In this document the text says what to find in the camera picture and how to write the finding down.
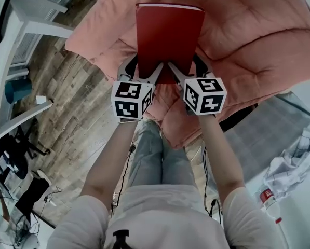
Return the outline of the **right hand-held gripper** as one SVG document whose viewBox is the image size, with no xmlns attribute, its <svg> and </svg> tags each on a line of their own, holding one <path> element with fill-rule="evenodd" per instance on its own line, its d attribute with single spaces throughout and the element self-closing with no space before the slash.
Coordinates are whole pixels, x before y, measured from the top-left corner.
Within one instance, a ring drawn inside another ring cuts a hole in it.
<svg viewBox="0 0 310 249">
<path fill-rule="evenodd" d="M 168 62 L 176 83 L 183 89 L 184 103 L 197 116 L 220 113 L 227 96 L 222 79 L 215 77 L 207 61 L 195 53 L 193 62 L 196 73 L 191 77 L 184 75 L 172 62 Z"/>
</svg>

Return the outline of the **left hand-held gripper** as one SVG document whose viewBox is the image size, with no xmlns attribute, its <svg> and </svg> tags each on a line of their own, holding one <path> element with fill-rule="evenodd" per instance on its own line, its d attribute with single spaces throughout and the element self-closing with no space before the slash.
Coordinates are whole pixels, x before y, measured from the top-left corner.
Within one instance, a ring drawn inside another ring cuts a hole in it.
<svg viewBox="0 0 310 249">
<path fill-rule="evenodd" d="M 114 115 L 118 118 L 141 120 L 153 101 L 155 84 L 163 69 L 161 62 L 148 78 L 134 78 L 138 56 L 128 57 L 118 68 L 111 102 Z"/>
</svg>

